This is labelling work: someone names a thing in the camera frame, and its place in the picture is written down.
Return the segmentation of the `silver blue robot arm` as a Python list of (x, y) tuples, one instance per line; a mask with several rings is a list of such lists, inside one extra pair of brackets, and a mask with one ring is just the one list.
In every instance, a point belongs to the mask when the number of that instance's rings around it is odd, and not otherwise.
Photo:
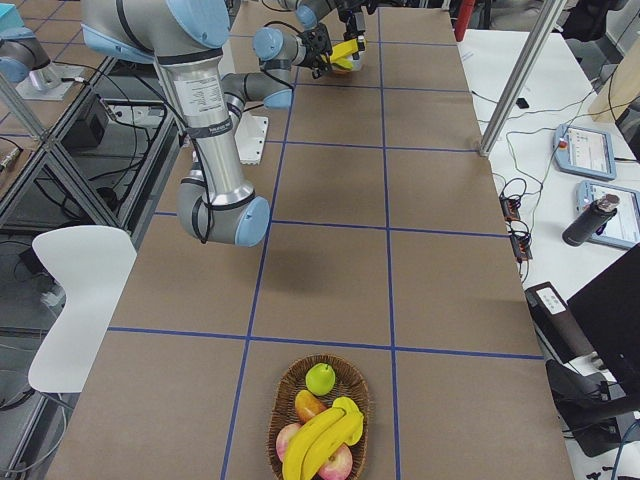
[(315, 28), (332, 11), (345, 25), (345, 41), (355, 40), (358, 52), (366, 49), (364, 13), (373, 14), (379, 6), (374, 0), (277, 0), (283, 11), (293, 11), (305, 30)]
[(194, 162), (178, 192), (178, 218), (203, 243), (252, 247), (270, 221), (268, 201), (245, 179), (235, 132), (246, 103), (270, 109), (292, 103), (291, 70), (325, 68), (332, 46), (322, 23), (297, 9), (304, 29), (289, 34), (265, 26), (253, 38), (259, 69), (222, 75), (230, 33), (223, 1), (85, 1), (87, 46), (156, 69), (166, 101), (194, 147)]

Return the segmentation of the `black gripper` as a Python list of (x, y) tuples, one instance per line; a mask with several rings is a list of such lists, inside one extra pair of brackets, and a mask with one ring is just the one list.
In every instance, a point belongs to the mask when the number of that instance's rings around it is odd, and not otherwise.
[(365, 20), (360, 4), (345, 4), (342, 7), (342, 23), (345, 26), (343, 39), (350, 41), (355, 38), (358, 52), (366, 50)]
[(302, 66), (311, 71), (313, 79), (318, 79), (332, 70), (330, 57), (333, 53), (329, 32), (325, 24), (302, 33), (305, 56)]

